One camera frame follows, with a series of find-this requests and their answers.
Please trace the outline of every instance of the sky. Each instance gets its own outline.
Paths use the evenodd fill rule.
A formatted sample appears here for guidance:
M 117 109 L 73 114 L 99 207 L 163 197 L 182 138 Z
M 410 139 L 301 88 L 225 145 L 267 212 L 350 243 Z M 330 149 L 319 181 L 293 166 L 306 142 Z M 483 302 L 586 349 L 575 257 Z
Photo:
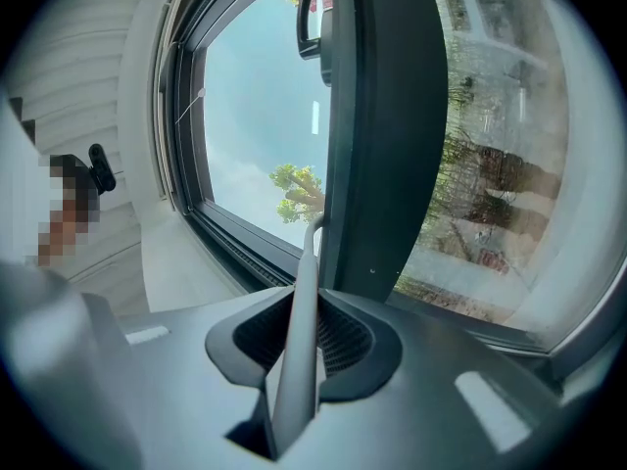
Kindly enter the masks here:
M 278 165 L 310 165 L 324 189 L 331 91 L 319 59 L 298 54 L 296 6 L 257 0 L 246 8 L 209 46 L 205 89 L 216 204 L 302 247 L 307 225 L 283 223 L 276 207 L 285 192 L 268 175 Z

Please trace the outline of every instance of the window frame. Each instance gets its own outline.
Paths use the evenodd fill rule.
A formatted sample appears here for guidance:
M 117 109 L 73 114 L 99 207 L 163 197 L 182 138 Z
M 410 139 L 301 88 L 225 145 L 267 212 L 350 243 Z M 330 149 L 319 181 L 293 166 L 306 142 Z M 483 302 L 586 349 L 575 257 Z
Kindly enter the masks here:
M 194 61 L 195 51 L 201 45 L 206 46 L 213 36 L 217 36 L 253 1 L 193 0 L 185 11 L 185 16 L 179 21 L 179 28 L 173 37 L 174 45 L 170 50 L 173 49 L 172 54 L 175 57 L 166 61 L 168 80 L 165 89 L 169 168 L 173 174 L 172 183 L 177 188 L 173 193 L 174 202 L 201 240 L 217 253 L 220 262 L 224 263 L 245 288 L 252 291 L 292 284 L 302 250 L 220 206 L 203 200 L 201 190 L 206 196 L 212 196 L 211 175 L 208 170 L 203 171 L 203 165 L 207 166 L 205 146 L 197 144 L 198 137 L 194 138 L 194 134 L 204 134 L 203 104 L 195 103 L 186 114 L 180 114 L 195 97 L 192 93 L 198 92 L 202 87 L 204 58 L 199 61 L 200 56 L 197 56 Z M 372 172 L 368 172 L 373 169 L 372 163 L 384 161 L 385 156 L 395 155 L 394 150 L 398 148 L 399 141 L 408 142 L 407 134 L 405 138 L 397 135 L 396 139 L 376 137 L 384 127 L 382 124 L 389 122 L 386 118 L 377 118 L 380 116 L 379 112 L 385 110 L 381 109 L 381 99 L 377 99 L 377 95 L 385 92 L 385 96 L 399 100 L 403 95 L 415 95 L 416 91 L 411 91 L 408 87 L 401 92 L 397 91 L 395 82 L 402 80 L 398 77 L 398 70 L 395 71 L 396 78 L 388 79 L 387 83 L 380 72 L 386 58 L 389 61 L 390 56 L 386 54 L 392 51 L 395 59 L 400 62 L 412 59 L 414 62 L 426 61 L 429 64 L 430 68 L 424 69 L 427 72 L 418 85 L 422 95 L 428 93 L 436 101 L 430 110 L 425 110 L 430 120 L 425 122 L 423 119 L 422 123 L 429 126 L 434 133 L 438 131 L 433 127 L 441 124 L 439 133 L 443 142 L 448 106 L 448 67 L 443 36 L 439 43 L 437 39 L 420 41 L 416 38 L 417 35 L 420 36 L 419 33 L 408 33 L 404 35 L 405 38 L 414 38 L 411 47 L 398 47 L 390 34 L 392 30 L 386 30 L 386 26 L 381 23 L 383 19 L 392 19 L 399 15 L 404 6 L 411 2 L 413 7 L 423 7 L 421 20 L 416 22 L 413 30 L 433 33 L 430 38 L 442 35 L 435 0 L 395 0 L 392 5 L 388 2 L 387 6 L 380 6 L 382 1 L 384 0 L 333 1 L 333 28 L 342 29 L 342 40 L 338 44 L 334 43 L 333 47 L 333 91 L 320 286 L 358 294 L 381 303 L 393 303 L 402 298 L 411 299 L 420 312 L 461 326 L 484 343 L 514 358 L 520 358 L 523 362 L 533 361 L 536 364 L 534 367 L 545 371 L 543 376 L 546 378 L 563 378 L 592 356 L 624 317 L 623 303 L 627 295 L 624 266 L 612 282 L 609 291 L 611 294 L 607 296 L 608 302 L 599 302 L 590 318 L 551 350 L 540 347 L 533 333 L 461 315 L 393 290 L 424 219 L 424 213 L 420 217 L 420 210 L 426 212 L 430 203 L 442 148 L 440 145 L 438 150 L 438 143 L 434 142 L 437 138 L 432 138 L 431 141 L 426 139 L 427 131 L 424 130 L 421 132 L 424 137 L 415 137 L 410 145 L 412 148 L 405 149 L 406 155 L 421 155 L 420 163 L 424 164 L 426 170 L 410 175 L 413 183 L 420 184 L 415 188 L 419 190 L 419 196 L 413 204 L 406 205 L 401 214 L 410 217 L 412 224 L 398 228 L 398 222 L 395 223 L 394 218 L 391 218 L 392 214 L 386 216 L 385 211 L 400 197 L 400 183 L 407 181 L 407 158 L 402 159 L 405 166 L 389 164 L 386 167 L 390 175 L 385 186 L 397 189 L 397 193 L 386 201 L 387 208 L 381 205 L 381 201 L 373 198 L 372 194 L 363 190 L 376 187 Z M 362 20 L 360 25 L 356 25 L 355 15 Z M 434 95 L 434 92 L 440 92 L 440 95 Z M 174 123 L 179 117 L 180 123 Z M 432 174 L 432 183 L 429 182 L 429 174 Z M 384 245 L 389 237 L 382 237 L 364 249 L 362 239 L 378 238 L 376 235 L 381 228 L 387 231 L 393 229 L 397 235 L 394 246 Z M 370 270 L 374 259 L 379 263 L 386 263 L 387 267 L 378 271 L 375 269 L 372 273 Z M 610 316 L 615 317 L 612 322 L 608 321 Z

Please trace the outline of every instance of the dark panel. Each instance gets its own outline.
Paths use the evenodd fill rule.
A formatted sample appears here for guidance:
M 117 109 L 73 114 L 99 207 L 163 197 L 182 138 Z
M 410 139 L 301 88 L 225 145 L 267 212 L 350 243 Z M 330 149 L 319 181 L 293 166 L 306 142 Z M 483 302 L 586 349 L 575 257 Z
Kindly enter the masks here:
M 431 200 L 445 135 L 447 59 L 435 0 L 356 0 L 356 14 L 355 130 L 333 134 L 353 137 L 352 149 L 344 144 L 333 156 L 334 169 L 347 166 L 350 175 L 331 190 L 340 198 L 327 199 L 324 247 L 336 253 L 323 265 L 322 283 L 384 302 Z

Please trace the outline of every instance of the window handle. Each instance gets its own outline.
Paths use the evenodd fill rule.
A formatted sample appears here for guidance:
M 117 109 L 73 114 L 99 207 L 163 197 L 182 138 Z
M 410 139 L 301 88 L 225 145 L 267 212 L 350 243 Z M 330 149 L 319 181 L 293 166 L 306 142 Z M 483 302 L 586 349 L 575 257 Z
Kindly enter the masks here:
M 304 60 L 318 58 L 320 56 L 320 39 L 310 40 L 309 11 L 312 0 L 300 0 L 296 17 L 296 38 L 298 40 L 298 53 Z

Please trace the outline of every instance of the pixelated area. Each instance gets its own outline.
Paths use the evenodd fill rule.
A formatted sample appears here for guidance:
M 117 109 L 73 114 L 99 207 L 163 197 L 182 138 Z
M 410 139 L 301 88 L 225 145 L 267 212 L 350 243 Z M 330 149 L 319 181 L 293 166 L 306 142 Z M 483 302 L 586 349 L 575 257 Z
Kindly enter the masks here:
M 98 189 L 87 166 L 74 155 L 50 157 L 50 218 L 39 223 L 38 264 L 54 266 L 72 256 L 76 244 L 100 219 Z

